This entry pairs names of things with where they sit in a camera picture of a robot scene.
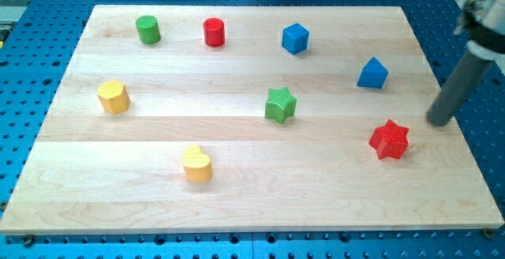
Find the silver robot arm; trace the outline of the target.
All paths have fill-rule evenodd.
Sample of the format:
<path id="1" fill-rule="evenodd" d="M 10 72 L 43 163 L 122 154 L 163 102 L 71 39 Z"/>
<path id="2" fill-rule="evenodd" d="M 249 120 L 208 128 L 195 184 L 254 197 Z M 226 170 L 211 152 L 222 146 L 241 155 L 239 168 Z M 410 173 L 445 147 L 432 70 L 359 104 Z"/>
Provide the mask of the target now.
<path id="1" fill-rule="evenodd" d="M 462 32 L 468 33 L 468 48 L 477 56 L 504 56 L 504 0 L 467 0 L 454 31 Z"/>

